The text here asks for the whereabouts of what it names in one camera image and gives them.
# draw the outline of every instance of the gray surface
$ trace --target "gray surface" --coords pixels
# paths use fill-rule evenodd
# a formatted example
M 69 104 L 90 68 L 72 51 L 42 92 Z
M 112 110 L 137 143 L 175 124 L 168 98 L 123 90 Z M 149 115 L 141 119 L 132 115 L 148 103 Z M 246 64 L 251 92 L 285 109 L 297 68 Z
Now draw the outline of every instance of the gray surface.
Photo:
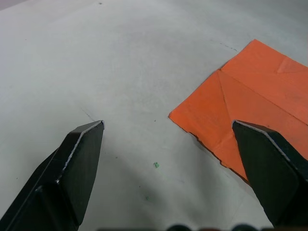
M 167 116 L 252 39 L 307 65 L 307 4 L 28 0 L 0 11 L 0 215 L 66 133 L 103 119 L 81 231 L 269 226 L 251 188 Z

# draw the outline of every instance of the white table surface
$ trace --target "white table surface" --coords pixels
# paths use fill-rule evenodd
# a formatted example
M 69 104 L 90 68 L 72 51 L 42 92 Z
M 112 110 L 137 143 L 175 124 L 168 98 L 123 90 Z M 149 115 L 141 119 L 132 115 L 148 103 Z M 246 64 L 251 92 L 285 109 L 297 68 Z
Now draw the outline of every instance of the white table surface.
M 103 119 L 79 230 L 270 226 L 252 189 L 167 116 L 253 39 L 307 65 L 307 12 L 306 0 L 1 1 L 0 216 L 69 131 Z

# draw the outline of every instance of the white floor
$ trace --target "white floor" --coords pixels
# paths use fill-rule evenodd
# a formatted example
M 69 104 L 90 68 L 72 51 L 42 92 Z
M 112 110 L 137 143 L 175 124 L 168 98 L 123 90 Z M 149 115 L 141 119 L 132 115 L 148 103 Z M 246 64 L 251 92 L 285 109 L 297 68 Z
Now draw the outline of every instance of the white floor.
M 271 225 L 252 189 L 167 116 L 253 39 L 307 65 L 306 0 L 14 0 L 0 9 L 0 216 L 69 131 L 103 119 L 79 230 Z

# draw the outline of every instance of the orange paper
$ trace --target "orange paper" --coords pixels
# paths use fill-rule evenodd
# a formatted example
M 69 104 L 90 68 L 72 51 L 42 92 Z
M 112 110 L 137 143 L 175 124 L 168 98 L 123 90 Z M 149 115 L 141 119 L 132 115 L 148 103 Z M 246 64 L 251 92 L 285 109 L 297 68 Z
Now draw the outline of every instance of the orange paper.
M 245 179 L 235 119 L 278 131 L 308 160 L 308 67 L 253 40 L 169 118 Z

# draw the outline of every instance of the folded orange paper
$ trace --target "folded orange paper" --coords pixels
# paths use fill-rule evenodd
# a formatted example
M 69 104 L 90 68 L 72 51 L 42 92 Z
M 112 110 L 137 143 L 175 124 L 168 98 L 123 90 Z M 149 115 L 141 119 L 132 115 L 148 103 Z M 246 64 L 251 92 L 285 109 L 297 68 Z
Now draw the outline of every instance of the folded orange paper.
M 253 40 L 169 118 L 245 179 L 235 119 L 278 131 L 308 160 L 308 67 Z

